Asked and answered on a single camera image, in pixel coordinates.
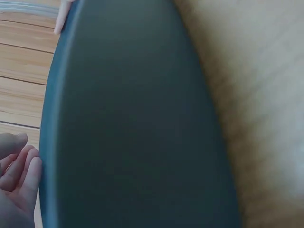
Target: beige fabric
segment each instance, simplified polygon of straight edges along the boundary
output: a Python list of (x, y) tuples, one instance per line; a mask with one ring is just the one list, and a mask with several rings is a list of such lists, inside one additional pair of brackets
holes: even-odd
[(245, 227), (304, 227), (304, 1), (176, 3), (223, 127)]

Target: fingernail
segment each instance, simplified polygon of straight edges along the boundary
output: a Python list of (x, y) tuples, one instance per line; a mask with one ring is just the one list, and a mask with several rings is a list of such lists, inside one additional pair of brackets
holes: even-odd
[(28, 142), (28, 135), (24, 132), (17, 134), (18, 138), (17, 138), (17, 147), (18, 148), (23, 148), (27, 142)]

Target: wooden floor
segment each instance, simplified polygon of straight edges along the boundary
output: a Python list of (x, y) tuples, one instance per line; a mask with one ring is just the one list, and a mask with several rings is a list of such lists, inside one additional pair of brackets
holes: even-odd
[[(304, 1), (175, 2), (223, 128), (244, 227), (304, 227)], [(27, 132), (35, 146), (54, 24), (0, 13), (0, 133)], [(35, 220), (41, 227), (39, 210)]]
[[(57, 45), (54, 19), (0, 13), (0, 133), (28, 134), (39, 147), (48, 72)], [(39, 200), (36, 227), (41, 228)]]

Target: dark gray plastic surface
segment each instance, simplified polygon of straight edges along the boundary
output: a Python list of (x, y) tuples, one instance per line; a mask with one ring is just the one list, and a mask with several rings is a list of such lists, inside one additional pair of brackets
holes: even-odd
[(237, 228), (225, 146), (170, 0), (79, 0), (47, 83), (44, 228)]

